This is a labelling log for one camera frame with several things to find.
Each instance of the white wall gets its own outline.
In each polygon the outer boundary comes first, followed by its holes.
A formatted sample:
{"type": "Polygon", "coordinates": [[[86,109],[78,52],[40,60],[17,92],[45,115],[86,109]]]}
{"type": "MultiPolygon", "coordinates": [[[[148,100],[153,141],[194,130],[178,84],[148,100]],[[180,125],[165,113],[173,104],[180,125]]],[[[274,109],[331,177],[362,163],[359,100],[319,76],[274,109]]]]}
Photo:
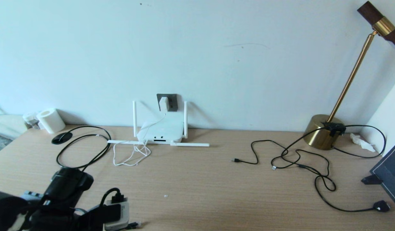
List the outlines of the white wall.
{"type": "MultiPolygon", "coordinates": [[[[395,85],[367,125],[375,126],[385,134],[387,144],[383,154],[384,156],[395,145],[395,85]]],[[[381,151],[383,146],[381,134],[374,129],[365,128],[362,130],[362,135],[369,143],[374,144],[376,151],[381,151]]]]}
{"type": "MultiPolygon", "coordinates": [[[[131,125],[132,100],[142,123],[156,93],[177,93],[196,127],[302,131],[371,32],[364,2],[0,0],[0,107],[131,125]]],[[[395,0],[372,3],[395,24],[395,0]]],[[[395,49],[376,37],[337,117],[366,124],[394,83],[395,49]]]]}

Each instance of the toilet paper roll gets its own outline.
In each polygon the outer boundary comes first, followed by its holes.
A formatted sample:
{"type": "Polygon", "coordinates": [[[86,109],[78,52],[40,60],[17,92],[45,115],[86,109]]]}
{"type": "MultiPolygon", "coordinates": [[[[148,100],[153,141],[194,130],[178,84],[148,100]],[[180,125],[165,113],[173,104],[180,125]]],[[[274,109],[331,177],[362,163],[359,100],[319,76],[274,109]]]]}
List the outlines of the toilet paper roll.
{"type": "Polygon", "coordinates": [[[41,111],[37,114],[37,119],[42,123],[48,133],[57,133],[65,128],[65,123],[55,108],[41,111]]]}

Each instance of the power adapter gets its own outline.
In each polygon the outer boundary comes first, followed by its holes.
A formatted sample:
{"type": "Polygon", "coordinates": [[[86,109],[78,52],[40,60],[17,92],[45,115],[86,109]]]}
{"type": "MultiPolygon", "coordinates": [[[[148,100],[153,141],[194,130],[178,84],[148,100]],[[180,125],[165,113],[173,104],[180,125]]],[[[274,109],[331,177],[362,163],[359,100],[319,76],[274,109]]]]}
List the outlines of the power adapter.
{"type": "Polygon", "coordinates": [[[123,197],[123,195],[116,195],[112,197],[112,200],[107,201],[106,205],[116,205],[119,204],[121,206],[120,209],[120,219],[114,222],[105,223],[106,231],[116,231],[127,228],[129,223],[129,203],[128,198],[123,197]]]}

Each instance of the black power cable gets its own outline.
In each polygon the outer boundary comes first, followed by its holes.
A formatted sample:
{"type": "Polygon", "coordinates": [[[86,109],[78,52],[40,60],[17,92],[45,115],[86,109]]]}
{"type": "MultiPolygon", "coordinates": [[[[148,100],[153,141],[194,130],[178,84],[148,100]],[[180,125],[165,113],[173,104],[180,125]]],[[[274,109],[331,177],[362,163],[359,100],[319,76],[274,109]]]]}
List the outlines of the black power cable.
{"type": "MultiPolygon", "coordinates": [[[[375,156],[372,156],[372,157],[364,157],[364,156],[359,156],[359,155],[355,155],[355,154],[352,154],[352,153],[349,153],[349,152],[340,150],[340,149],[335,148],[334,146],[332,146],[333,149],[338,150],[338,151],[343,152],[343,153],[346,153],[346,154],[349,154],[349,155],[353,155],[353,156],[356,156],[356,157],[361,157],[361,158],[375,158],[375,157],[378,157],[379,155],[381,155],[381,154],[384,152],[384,150],[385,150],[385,145],[386,145],[386,138],[385,138],[384,134],[383,134],[379,129],[377,129],[376,127],[369,126],[369,125],[348,125],[348,126],[345,126],[345,127],[372,127],[372,128],[374,128],[374,129],[378,130],[378,131],[381,133],[381,135],[382,135],[382,137],[383,137],[383,139],[384,139],[384,145],[383,145],[383,148],[382,148],[381,152],[380,152],[378,155],[375,155],[375,156]]],[[[287,154],[289,153],[289,148],[290,148],[291,146],[293,146],[294,144],[296,144],[297,142],[299,142],[301,139],[303,139],[304,137],[308,136],[309,134],[314,133],[315,131],[318,131],[318,130],[321,130],[321,129],[327,129],[327,127],[322,127],[322,128],[319,128],[319,129],[312,130],[312,131],[310,131],[310,132],[304,134],[304,135],[303,135],[302,137],[300,137],[299,139],[295,140],[293,143],[291,143],[291,144],[290,144],[289,146],[287,146],[287,147],[284,147],[284,146],[278,144],[277,142],[275,142],[275,141],[273,141],[273,140],[258,140],[258,141],[253,141],[253,142],[251,143],[250,146],[251,146],[251,148],[252,148],[253,153],[255,154],[256,162],[247,162],[247,161],[243,161],[243,160],[240,160],[240,159],[234,159],[233,161],[234,161],[234,162],[243,162],[243,163],[247,163],[247,164],[258,164],[258,163],[259,163],[259,158],[258,158],[258,156],[257,156],[257,153],[256,153],[255,149],[253,148],[253,144],[255,144],[255,143],[257,143],[257,142],[269,141],[269,142],[275,143],[276,145],[278,145],[278,146],[284,148],[284,150],[282,151],[282,153],[281,153],[280,156],[277,156],[277,157],[275,157],[275,158],[273,158],[273,159],[271,160],[271,165],[273,166],[273,169],[276,169],[276,168],[287,168],[287,167],[290,167],[290,166],[292,166],[292,165],[295,164],[295,165],[297,165],[297,166],[300,167],[300,168],[304,168],[304,169],[306,169],[306,170],[308,170],[308,171],[310,171],[310,172],[316,174],[317,176],[316,176],[316,178],[315,178],[315,189],[316,189],[317,193],[319,194],[320,198],[321,198],[326,204],[328,204],[329,206],[331,206],[332,208],[337,209],[337,210],[340,210],[340,211],[343,211],[343,212],[365,212],[365,211],[370,211],[370,210],[377,210],[377,211],[380,211],[380,212],[387,212],[390,208],[389,208],[389,206],[387,205],[387,203],[386,203],[385,201],[378,201],[378,202],[376,202],[376,203],[373,205],[372,208],[369,208],[369,209],[360,209],[360,210],[345,210],[345,209],[340,209],[340,208],[338,208],[338,207],[332,205],[330,202],[328,202],[327,199],[321,194],[319,188],[317,187],[317,180],[318,180],[319,178],[321,178],[321,179],[323,180],[323,183],[324,183],[324,186],[326,187],[326,189],[329,190],[329,191],[331,191],[331,192],[334,192],[334,191],[337,189],[337,186],[336,186],[336,184],[334,183],[334,181],[333,181],[331,178],[329,178],[329,173],[330,173],[330,172],[329,172],[329,166],[330,166],[330,162],[329,162],[329,160],[328,160],[327,158],[325,158],[324,156],[322,156],[322,155],[320,155],[320,154],[317,154],[317,153],[314,153],[314,152],[309,152],[309,151],[305,151],[305,150],[302,150],[302,149],[296,149],[295,152],[296,152],[296,154],[298,155],[298,158],[297,158],[295,161],[290,161],[290,160],[284,158],[284,156],[287,155],[287,154]],[[305,152],[305,153],[312,154],[312,155],[317,155],[317,156],[320,156],[321,158],[323,158],[323,159],[326,161],[326,163],[327,163],[327,174],[322,174],[322,173],[320,173],[318,170],[316,170],[316,169],[313,168],[313,167],[310,167],[310,166],[307,166],[307,165],[303,165],[303,164],[298,164],[297,162],[298,162],[298,161],[300,160],[300,158],[301,158],[301,155],[300,155],[299,152],[305,152]],[[289,164],[286,165],[286,166],[283,166],[283,167],[277,167],[277,166],[275,166],[275,165],[273,164],[273,162],[274,162],[276,159],[279,159],[279,158],[283,159],[283,160],[286,161],[286,162],[289,162],[289,164]],[[330,187],[327,185],[326,180],[328,180],[328,181],[331,183],[332,188],[330,188],[330,187]]]]}
{"type": "Polygon", "coordinates": [[[59,138],[59,140],[61,140],[61,139],[63,138],[63,136],[65,136],[67,133],[70,133],[70,132],[72,132],[73,130],[77,130],[77,129],[80,129],[80,128],[83,128],[83,127],[94,127],[94,128],[102,129],[102,130],[104,130],[104,131],[106,132],[106,134],[108,135],[108,137],[103,136],[103,135],[100,135],[100,134],[87,134],[87,135],[83,135],[83,136],[80,136],[80,137],[74,139],[73,141],[71,141],[70,143],[68,143],[68,144],[58,153],[58,156],[56,157],[56,162],[57,162],[61,167],[65,167],[65,168],[83,168],[82,171],[85,171],[85,169],[86,169],[89,165],[91,165],[91,164],[95,163],[96,161],[98,161],[99,159],[101,159],[101,158],[108,152],[108,149],[109,149],[109,147],[111,146],[110,143],[107,143],[106,146],[104,147],[104,149],[102,149],[101,152],[99,152],[97,155],[95,155],[95,157],[94,157],[93,159],[91,159],[91,161],[89,161],[87,164],[84,164],[84,165],[81,165],[81,166],[78,166],[78,167],[68,167],[68,166],[65,166],[65,165],[61,164],[60,161],[59,161],[59,157],[63,154],[63,152],[64,152],[69,146],[73,145],[75,142],[77,142],[77,141],[80,140],[80,139],[83,139],[83,138],[86,138],[86,137],[90,137],[90,136],[99,136],[99,137],[104,138],[106,141],[112,139],[112,138],[111,138],[111,135],[109,134],[109,132],[108,132],[107,130],[105,130],[104,128],[97,127],[97,126],[85,125],[85,126],[76,127],[76,128],[73,128],[73,129],[69,130],[69,131],[66,132],[64,135],[62,135],[62,136],[59,138]]]}

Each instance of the black cable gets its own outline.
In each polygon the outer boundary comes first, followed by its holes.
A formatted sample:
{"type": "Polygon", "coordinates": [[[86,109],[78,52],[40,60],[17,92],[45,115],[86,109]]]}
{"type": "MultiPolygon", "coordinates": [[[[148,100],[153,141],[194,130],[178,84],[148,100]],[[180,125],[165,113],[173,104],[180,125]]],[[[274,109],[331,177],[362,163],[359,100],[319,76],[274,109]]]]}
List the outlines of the black cable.
{"type": "Polygon", "coordinates": [[[90,125],[85,125],[85,126],[80,126],[80,127],[73,128],[73,129],[69,130],[68,132],[66,132],[65,134],[63,134],[59,139],[61,140],[61,139],[63,138],[63,136],[65,136],[67,133],[70,133],[70,132],[72,132],[73,130],[76,130],[76,129],[79,129],[79,128],[83,128],[83,127],[94,127],[94,128],[102,129],[102,130],[104,130],[104,131],[107,133],[108,137],[105,137],[105,136],[100,135],[100,134],[88,134],[88,135],[80,136],[80,137],[74,139],[73,141],[71,141],[70,143],[68,143],[68,144],[58,153],[58,156],[56,157],[56,162],[57,162],[61,167],[65,167],[65,168],[83,168],[83,169],[82,169],[82,172],[83,172],[83,171],[85,171],[85,169],[86,169],[89,165],[91,165],[91,164],[95,163],[96,161],[98,161],[99,159],[101,159],[101,158],[108,152],[108,149],[109,149],[109,147],[111,146],[110,143],[107,143],[106,146],[105,146],[105,148],[102,149],[102,151],[99,152],[97,155],[95,155],[95,157],[94,157],[93,159],[91,159],[91,161],[89,161],[87,164],[84,164],[84,165],[81,165],[81,166],[78,166],[78,167],[68,167],[68,166],[65,166],[65,165],[61,164],[60,161],[59,161],[59,157],[62,155],[62,153],[63,153],[69,146],[71,146],[73,143],[75,143],[76,141],[78,141],[78,140],[80,140],[80,139],[83,139],[83,138],[86,138],[86,137],[89,137],[89,136],[100,136],[100,137],[104,138],[106,141],[112,139],[112,138],[111,138],[111,135],[109,134],[109,132],[108,132],[107,130],[105,130],[104,128],[97,127],[97,126],[90,126],[90,125]]]}
{"type": "MultiPolygon", "coordinates": [[[[364,156],[359,156],[359,155],[355,155],[355,154],[351,154],[351,153],[342,151],[342,150],[340,150],[340,149],[335,148],[334,146],[332,146],[333,149],[338,150],[338,151],[343,152],[343,153],[346,153],[346,154],[349,154],[349,155],[361,157],[361,158],[375,158],[375,157],[378,157],[379,155],[381,155],[381,154],[384,152],[384,150],[385,150],[385,145],[386,145],[386,138],[385,138],[384,134],[383,134],[378,128],[373,127],[373,126],[370,126],[370,125],[355,125],[355,124],[353,124],[353,125],[348,125],[348,126],[345,126],[345,127],[372,127],[372,128],[374,128],[374,129],[378,130],[378,131],[381,133],[381,135],[382,135],[382,137],[383,137],[383,139],[384,139],[384,145],[383,145],[382,151],[381,151],[378,155],[376,155],[376,156],[373,156],[373,157],[364,157],[364,156]]],[[[310,132],[308,132],[308,133],[305,133],[302,137],[300,137],[299,139],[295,140],[293,143],[291,143],[291,144],[290,144],[289,146],[287,146],[287,147],[284,147],[284,146],[282,146],[282,145],[276,143],[276,142],[273,141],[273,140],[258,140],[258,141],[253,141],[253,142],[251,143],[250,146],[251,146],[251,148],[252,148],[253,153],[255,154],[256,162],[255,162],[255,163],[252,163],[252,162],[242,161],[242,160],[239,160],[239,159],[234,159],[234,161],[235,161],[235,162],[243,162],[243,163],[247,163],[247,164],[258,164],[258,163],[259,163],[259,158],[258,158],[258,156],[257,156],[257,153],[256,153],[255,149],[253,148],[253,144],[254,144],[254,143],[257,143],[257,142],[263,142],[263,141],[270,141],[270,142],[273,142],[273,143],[277,144],[278,146],[281,146],[282,148],[284,148],[284,150],[282,151],[282,153],[281,153],[280,156],[277,156],[277,157],[275,157],[275,158],[273,158],[273,159],[271,160],[271,165],[273,166],[273,169],[276,169],[276,168],[287,168],[287,167],[290,167],[290,166],[292,166],[292,165],[295,164],[295,165],[297,165],[297,166],[300,167],[300,168],[304,168],[304,169],[306,169],[306,170],[308,170],[308,171],[310,171],[310,172],[316,174],[317,176],[316,176],[316,178],[315,178],[315,189],[316,189],[317,193],[319,194],[320,198],[321,198],[326,204],[328,204],[329,206],[331,206],[332,208],[337,209],[337,210],[340,210],[340,211],[343,211],[343,212],[365,212],[365,211],[370,211],[370,210],[376,210],[375,207],[369,208],[369,209],[360,209],[360,210],[345,210],[345,209],[340,209],[340,208],[338,208],[338,207],[332,205],[330,202],[327,201],[327,199],[321,194],[321,192],[320,192],[320,190],[319,190],[319,188],[318,188],[318,186],[317,186],[317,180],[318,180],[319,178],[321,178],[321,179],[323,180],[323,183],[324,183],[324,186],[326,187],[326,189],[329,190],[329,191],[331,191],[331,192],[334,192],[335,190],[337,190],[337,186],[336,186],[336,184],[334,183],[334,181],[333,181],[331,178],[329,178],[329,174],[330,174],[330,172],[329,172],[330,162],[329,162],[329,160],[328,160],[327,158],[325,158],[324,156],[322,156],[322,155],[320,155],[320,154],[317,154],[317,153],[314,153],[314,152],[309,152],[309,151],[305,151],[305,150],[302,150],[302,149],[296,149],[295,151],[296,151],[296,154],[298,155],[297,160],[295,160],[295,161],[290,161],[290,160],[284,158],[284,156],[286,156],[286,155],[289,153],[289,148],[290,148],[291,146],[293,146],[294,144],[296,144],[297,142],[299,142],[301,139],[303,139],[304,137],[308,136],[309,134],[314,133],[315,131],[318,131],[318,130],[321,130],[321,129],[327,129],[327,127],[322,127],[322,128],[319,128],[319,129],[312,130],[312,131],[310,131],[310,132]],[[316,170],[316,169],[313,168],[313,167],[310,167],[310,166],[307,166],[307,165],[303,165],[303,164],[298,164],[298,161],[299,161],[300,158],[301,158],[301,155],[300,155],[300,153],[299,153],[300,151],[301,151],[301,152],[306,152],[306,153],[308,153],[308,154],[317,155],[317,156],[320,156],[321,158],[325,159],[325,161],[326,161],[326,163],[327,163],[327,174],[321,174],[318,170],[316,170]],[[286,166],[283,166],[283,167],[277,167],[277,166],[275,166],[275,165],[273,164],[273,162],[274,162],[276,159],[278,159],[278,158],[281,158],[281,159],[283,159],[284,161],[289,162],[290,164],[288,164],[288,165],[286,165],[286,166]],[[326,180],[330,181],[330,183],[332,184],[332,188],[330,188],[330,187],[327,185],[326,180]]]]}
{"type": "Polygon", "coordinates": [[[117,194],[120,194],[120,190],[118,188],[111,188],[110,190],[107,190],[107,192],[102,197],[101,203],[99,204],[100,207],[104,206],[105,199],[111,192],[116,192],[117,194]]]}

